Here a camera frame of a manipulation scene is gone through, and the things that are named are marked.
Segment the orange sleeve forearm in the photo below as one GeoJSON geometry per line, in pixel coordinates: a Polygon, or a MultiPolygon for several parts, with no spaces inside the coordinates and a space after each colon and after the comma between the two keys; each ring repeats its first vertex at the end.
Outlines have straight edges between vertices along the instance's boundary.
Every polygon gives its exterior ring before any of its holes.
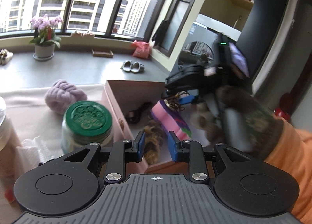
{"type": "Polygon", "coordinates": [[[311,132],[294,128],[282,118],[283,129],[279,141],[265,160],[292,175],[299,184],[299,197],[292,214],[302,223],[311,223],[311,132]]]}

